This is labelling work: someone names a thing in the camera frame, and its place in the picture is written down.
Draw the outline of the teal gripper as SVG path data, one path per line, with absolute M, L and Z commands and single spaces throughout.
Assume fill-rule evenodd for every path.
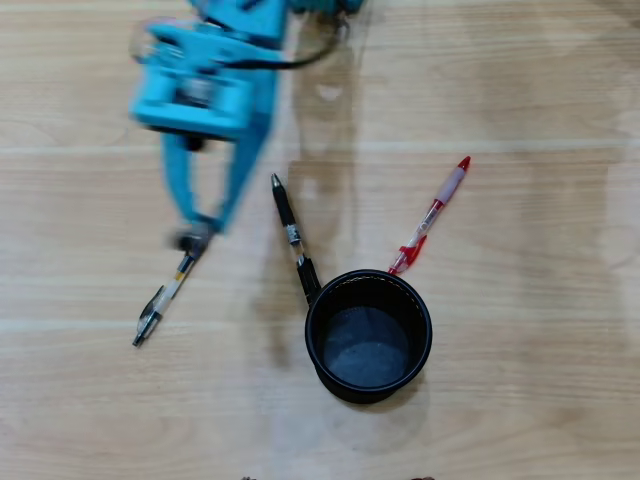
M 281 59 L 281 29 L 266 23 L 156 19 L 142 55 L 142 83 L 156 85 L 187 77 L 213 77 L 211 136 L 232 144 L 225 194 L 215 218 L 200 213 L 191 185 L 192 154 L 206 140 L 163 133 L 163 164 L 169 193 L 182 219 L 206 234 L 223 231 L 233 218 L 245 183 L 269 136 Z

